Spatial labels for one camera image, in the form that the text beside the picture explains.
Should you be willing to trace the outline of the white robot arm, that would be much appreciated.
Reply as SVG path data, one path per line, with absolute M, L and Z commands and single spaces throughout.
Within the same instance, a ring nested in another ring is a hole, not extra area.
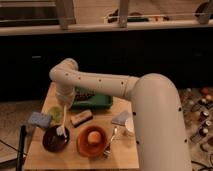
M 49 72 L 56 98 L 69 103 L 75 87 L 125 99 L 131 103 L 139 171 L 192 171 L 184 117 L 177 88 L 167 77 L 80 72 L 67 58 Z

